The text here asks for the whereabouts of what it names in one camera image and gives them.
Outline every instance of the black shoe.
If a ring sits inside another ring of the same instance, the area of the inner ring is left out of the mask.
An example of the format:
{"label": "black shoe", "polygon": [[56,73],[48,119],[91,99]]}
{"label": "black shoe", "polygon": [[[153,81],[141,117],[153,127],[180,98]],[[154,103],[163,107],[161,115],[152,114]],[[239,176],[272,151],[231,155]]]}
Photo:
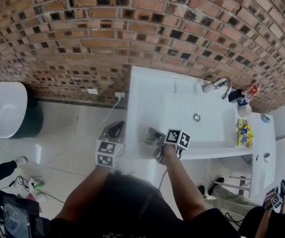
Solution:
{"label": "black shoe", "polygon": [[[224,178],[223,178],[223,177],[220,177],[219,179],[216,179],[215,181],[224,183]],[[210,196],[212,196],[213,189],[215,188],[215,186],[217,186],[217,184],[213,183],[213,186],[208,190],[208,194],[209,194]]]}
{"label": "black shoe", "polygon": [[199,186],[198,190],[201,192],[201,195],[205,195],[206,194],[206,188],[203,185]]}

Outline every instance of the hand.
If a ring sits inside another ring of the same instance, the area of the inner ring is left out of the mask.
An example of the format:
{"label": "hand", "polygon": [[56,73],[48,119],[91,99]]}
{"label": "hand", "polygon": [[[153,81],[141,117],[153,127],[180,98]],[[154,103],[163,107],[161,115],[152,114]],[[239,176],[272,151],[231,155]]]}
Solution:
{"label": "hand", "polygon": [[164,157],[162,159],[162,162],[165,165],[169,160],[178,159],[174,145],[165,144],[163,146],[163,153],[164,153]]}
{"label": "hand", "polygon": [[265,200],[263,203],[263,207],[266,210],[272,209],[273,208],[272,201],[271,200]]}

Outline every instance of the drain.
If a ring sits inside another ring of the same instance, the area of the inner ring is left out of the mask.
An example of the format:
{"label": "drain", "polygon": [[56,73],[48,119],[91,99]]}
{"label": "drain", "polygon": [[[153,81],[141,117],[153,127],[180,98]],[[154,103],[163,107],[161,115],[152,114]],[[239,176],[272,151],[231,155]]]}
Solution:
{"label": "drain", "polygon": [[194,121],[199,122],[200,119],[201,119],[201,117],[200,117],[200,114],[199,114],[199,113],[195,113],[195,114],[193,115],[193,120],[194,120]]}

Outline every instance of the cable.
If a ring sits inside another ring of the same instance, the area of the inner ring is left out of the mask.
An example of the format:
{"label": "cable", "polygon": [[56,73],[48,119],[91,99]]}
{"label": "cable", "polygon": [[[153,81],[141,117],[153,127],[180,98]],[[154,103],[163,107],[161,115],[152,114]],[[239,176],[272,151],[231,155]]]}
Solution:
{"label": "cable", "polygon": [[162,186],[162,182],[163,182],[164,176],[166,175],[167,172],[168,172],[168,170],[166,169],[166,171],[163,173],[163,176],[161,178],[161,182],[160,182],[160,185],[159,185],[159,188],[158,188],[159,190],[160,190],[160,188]]}
{"label": "cable", "polygon": [[[121,101],[121,98],[118,99],[118,102],[112,107],[112,109],[111,109],[110,112],[108,113],[107,117],[99,124],[99,126],[98,126],[94,131],[92,131],[91,133],[87,134],[86,136],[89,136],[89,135],[91,135],[91,134],[94,134],[95,132],[97,132],[97,131],[101,128],[101,126],[103,125],[103,123],[108,119],[108,117],[111,115],[113,109],[118,105],[118,103],[120,103],[120,101]],[[74,144],[73,144],[73,147],[74,147],[75,145],[79,144],[80,142],[82,142],[83,140],[85,140],[85,137],[84,137],[83,139],[81,139],[79,142],[74,143]],[[60,153],[60,154],[56,155],[56,156],[45,166],[44,175],[42,175],[42,176],[40,176],[40,177],[35,177],[35,178],[43,178],[43,177],[45,176],[45,174],[46,174],[48,165],[50,165],[58,156],[61,156],[61,155],[65,154],[65,153],[66,153],[67,151],[69,151],[69,150],[70,150],[70,149],[66,150],[66,151],[63,152],[63,153]]]}
{"label": "cable", "polygon": [[239,228],[241,227],[238,223],[239,223],[239,222],[242,222],[243,220],[238,220],[238,221],[234,220],[233,217],[232,217],[228,212],[225,213],[225,217],[226,217],[226,219],[227,219],[228,221],[234,222]]}
{"label": "cable", "polygon": [[[178,153],[178,151],[179,151],[179,158],[178,158],[178,159],[180,159],[180,158],[181,158],[182,149],[180,149],[179,146],[177,147],[176,152]],[[161,188],[161,186],[162,186],[163,179],[164,179],[164,177],[165,177],[165,175],[166,175],[167,172],[168,172],[168,169],[166,169],[166,171],[163,173],[163,176],[162,176],[162,178],[161,178],[160,185],[159,185],[159,188],[158,188],[159,190],[160,190],[160,188]]]}
{"label": "cable", "polygon": [[16,179],[13,180],[13,181],[9,184],[8,187],[0,188],[0,190],[1,190],[1,189],[5,189],[5,188],[10,188],[11,186],[14,185],[15,182],[17,182],[17,184],[19,184],[19,185],[22,185],[22,186],[25,188],[26,191],[28,191],[28,192],[30,191],[29,182],[28,182],[25,178],[23,178],[22,176],[16,177]]}
{"label": "cable", "polygon": [[8,187],[4,187],[4,188],[0,188],[0,190],[5,189],[5,188],[10,188],[10,186],[8,186]]}
{"label": "cable", "polygon": [[17,182],[17,184],[22,185],[26,191],[30,191],[29,182],[25,178],[23,178],[22,176],[18,176],[15,181]]}
{"label": "cable", "polygon": [[65,202],[58,200],[57,198],[55,198],[55,197],[49,195],[48,193],[45,193],[45,192],[43,192],[43,191],[40,191],[39,189],[37,189],[37,191],[38,191],[38,192],[41,192],[41,193],[43,193],[43,194],[46,194],[46,195],[48,195],[49,197],[54,198],[55,200],[57,200],[57,201],[59,201],[59,202],[65,204]]}
{"label": "cable", "polygon": [[102,124],[108,119],[108,117],[111,115],[113,109],[117,106],[117,104],[118,104],[120,101],[121,101],[121,99],[119,98],[118,102],[112,107],[112,109],[111,109],[110,112],[108,113],[107,117],[99,124],[99,126],[97,127],[97,129],[94,130],[93,132],[87,134],[86,136],[89,136],[89,135],[91,135],[91,134],[94,134],[96,131],[98,131],[98,130],[101,128]]}

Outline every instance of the wall socket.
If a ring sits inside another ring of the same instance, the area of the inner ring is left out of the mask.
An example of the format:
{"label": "wall socket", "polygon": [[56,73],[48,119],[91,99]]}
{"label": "wall socket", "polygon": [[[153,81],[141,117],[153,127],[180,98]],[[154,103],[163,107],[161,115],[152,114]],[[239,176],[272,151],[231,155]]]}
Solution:
{"label": "wall socket", "polygon": [[87,92],[88,92],[89,94],[98,94],[97,89],[88,89]]}
{"label": "wall socket", "polygon": [[115,97],[118,97],[119,100],[125,97],[125,93],[122,92],[115,92]]}

